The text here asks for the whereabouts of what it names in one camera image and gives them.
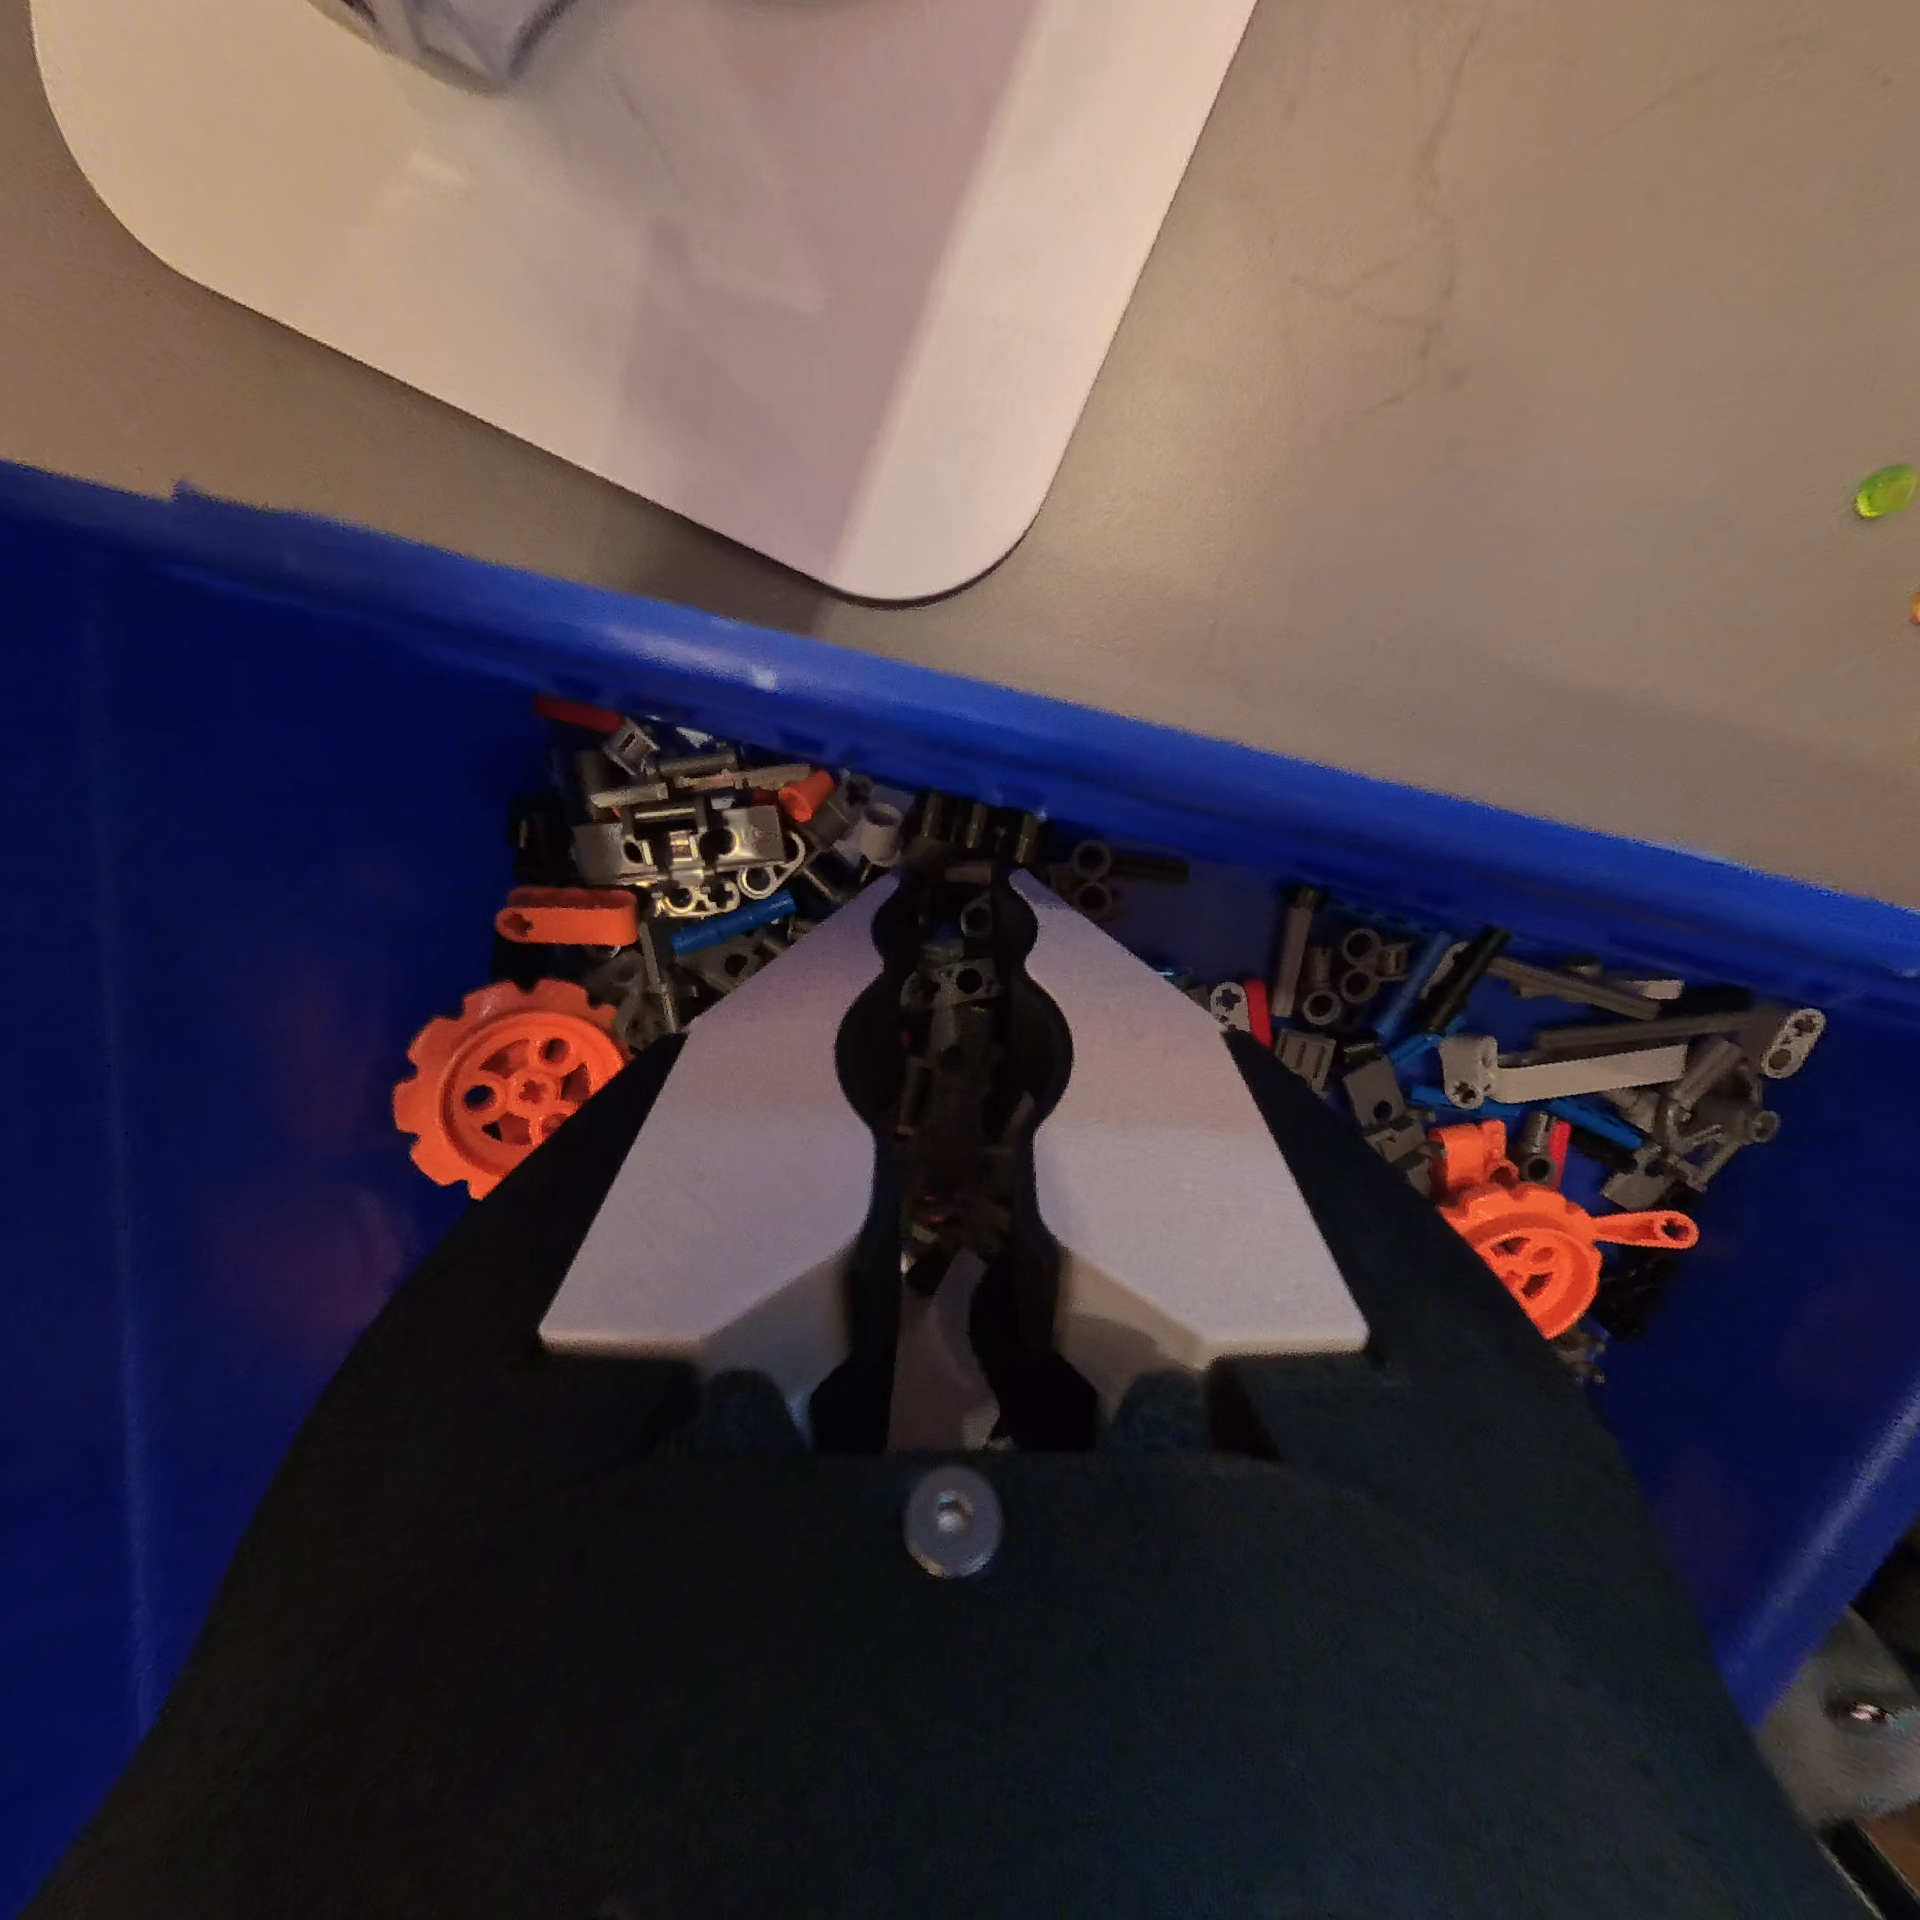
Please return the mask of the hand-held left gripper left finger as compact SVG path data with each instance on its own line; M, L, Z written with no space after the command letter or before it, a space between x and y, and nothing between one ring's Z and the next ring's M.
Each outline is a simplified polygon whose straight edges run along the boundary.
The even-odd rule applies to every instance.
M753 1373L880 1451L900 1340L904 881L697 1018L541 1323L563 1361Z

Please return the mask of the pile of toy brick parts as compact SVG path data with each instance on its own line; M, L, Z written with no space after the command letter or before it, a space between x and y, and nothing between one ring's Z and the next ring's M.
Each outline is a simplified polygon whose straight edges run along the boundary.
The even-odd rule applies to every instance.
M931 1356L939 1380L984 1390L972 1302L1008 1227L996 885L1037 876L1105 933L1116 881L1183 881L1187 865L1101 840L1049 865L1032 812L780 765L654 716L538 709L579 740L572 775L514 812L495 978L407 1049L392 1115L411 1160L489 1196L623 1069L664 1052L673 1067L701 1016L902 879L893 1385ZM1344 1108L1532 1329L1570 1348L1608 1265L1658 1268L1698 1244L1693 1196L1776 1138L1772 1090L1809 1067L1829 1018L1738 987L1531 965L1507 943L1445 935L1419 954L1303 885L1270 977L1155 972Z

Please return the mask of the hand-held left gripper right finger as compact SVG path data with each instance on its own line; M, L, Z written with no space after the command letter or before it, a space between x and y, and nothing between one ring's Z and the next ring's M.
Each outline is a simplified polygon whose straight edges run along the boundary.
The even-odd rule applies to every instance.
M1364 1356L1371 1326L1236 1049L1043 881L996 883L1008 1224L980 1366L1008 1451L1090 1451L1156 1380Z

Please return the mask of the blue plastic bin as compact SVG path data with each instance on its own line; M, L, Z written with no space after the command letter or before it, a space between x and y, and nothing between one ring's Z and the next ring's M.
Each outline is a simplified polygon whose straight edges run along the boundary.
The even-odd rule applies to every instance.
M479 987L538 695L826 751L1187 886L1800 995L1787 1138L1599 1394L1748 1714L1917 1517L1917 912L202 494L5 466L5 1915L157 1716L297 1429L466 1210L397 1132Z

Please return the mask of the white stand with base plate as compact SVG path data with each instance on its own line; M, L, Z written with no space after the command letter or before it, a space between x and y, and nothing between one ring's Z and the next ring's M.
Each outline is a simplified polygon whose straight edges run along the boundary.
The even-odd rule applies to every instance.
M32 4L176 274L852 598L1034 525L1249 2L572 4L497 91L328 4Z

